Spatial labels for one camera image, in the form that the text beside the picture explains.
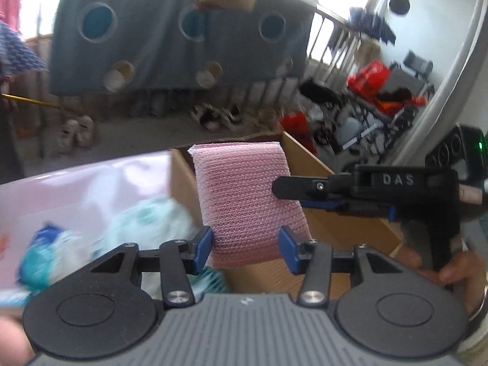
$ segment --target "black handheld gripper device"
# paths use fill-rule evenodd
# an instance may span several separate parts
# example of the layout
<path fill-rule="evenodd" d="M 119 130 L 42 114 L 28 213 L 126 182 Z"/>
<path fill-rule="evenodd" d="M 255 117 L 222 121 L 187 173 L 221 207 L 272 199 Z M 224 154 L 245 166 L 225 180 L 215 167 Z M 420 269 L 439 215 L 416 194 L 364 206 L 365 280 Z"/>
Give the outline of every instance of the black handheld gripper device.
<path fill-rule="evenodd" d="M 195 303 L 187 273 L 201 271 L 213 233 L 139 251 L 126 243 L 31 299 L 23 314 L 32 366 L 435 366 L 452 355 L 468 317 L 455 296 L 367 246 L 339 252 L 278 234 L 282 256 L 304 274 L 287 294 L 205 294 Z M 140 289 L 160 272 L 162 300 Z M 329 301 L 334 272 L 352 288 Z"/>

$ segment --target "pink curtain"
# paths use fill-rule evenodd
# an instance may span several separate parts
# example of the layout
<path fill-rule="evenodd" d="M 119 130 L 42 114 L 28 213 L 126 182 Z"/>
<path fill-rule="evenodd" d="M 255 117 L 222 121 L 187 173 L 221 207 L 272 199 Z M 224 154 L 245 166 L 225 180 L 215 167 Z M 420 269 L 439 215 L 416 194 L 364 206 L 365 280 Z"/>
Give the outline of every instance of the pink curtain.
<path fill-rule="evenodd" d="M 0 0 L 0 20 L 19 31 L 20 0 Z"/>

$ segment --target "yellow stick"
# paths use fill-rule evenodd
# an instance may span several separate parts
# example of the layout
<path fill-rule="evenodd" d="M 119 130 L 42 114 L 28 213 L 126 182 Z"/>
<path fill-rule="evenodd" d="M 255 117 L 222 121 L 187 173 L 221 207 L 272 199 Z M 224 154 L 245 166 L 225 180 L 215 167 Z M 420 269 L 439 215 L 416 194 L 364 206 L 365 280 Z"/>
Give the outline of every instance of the yellow stick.
<path fill-rule="evenodd" d="M 27 103 L 32 103 L 32 104 L 37 104 L 38 106 L 43 106 L 43 107 L 50 107 L 52 109 L 58 109 L 61 110 L 60 106 L 57 106 L 52 103 L 47 103 L 47 102 L 41 102 L 40 100 L 34 100 L 34 99 L 29 99 L 27 97 L 20 97 L 20 96 L 14 96 L 14 95 L 7 95 L 7 94 L 1 94 L 3 97 L 6 99 L 11 99 L 11 100 L 16 100 L 18 102 L 27 102 Z M 69 109 L 65 108 L 66 111 L 76 114 L 76 115 L 81 115 L 81 113 L 78 110 L 75 109 Z"/>

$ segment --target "human hand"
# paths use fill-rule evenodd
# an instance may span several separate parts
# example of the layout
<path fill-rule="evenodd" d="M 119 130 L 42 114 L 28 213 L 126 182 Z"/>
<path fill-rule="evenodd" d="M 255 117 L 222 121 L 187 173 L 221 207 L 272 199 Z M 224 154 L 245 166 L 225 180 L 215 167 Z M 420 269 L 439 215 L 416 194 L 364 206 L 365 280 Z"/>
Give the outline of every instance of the human hand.
<path fill-rule="evenodd" d="M 420 254 L 408 247 L 402 247 L 396 258 L 403 265 L 416 270 L 439 285 L 464 282 L 463 302 L 468 314 L 472 314 L 480 307 L 485 295 L 486 270 L 483 258 L 478 254 L 474 252 L 458 253 L 439 272 L 422 269 Z"/>
<path fill-rule="evenodd" d="M 0 365 L 24 366 L 33 357 L 22 325 L 10 317 L 0 316 Z"/>

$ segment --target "silver screw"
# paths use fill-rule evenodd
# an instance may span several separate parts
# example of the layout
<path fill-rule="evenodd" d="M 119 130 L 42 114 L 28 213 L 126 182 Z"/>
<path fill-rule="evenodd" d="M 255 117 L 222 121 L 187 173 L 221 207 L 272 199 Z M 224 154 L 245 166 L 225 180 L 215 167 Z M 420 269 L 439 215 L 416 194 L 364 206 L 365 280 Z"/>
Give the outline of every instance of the silver screw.
<path fill-rule="evenodd" d="M 173 304 L 183 304 L 190 300 L 190 295 L 184 290 L 173 290 L 168 293 L 168 301 Z"/>
<path fill-rule="evenodd" d="M 307 290 L 300 295 L 300 298 L 307 304 L 318 304 L 325 300 L 325 295 L 318 290 Z"/>

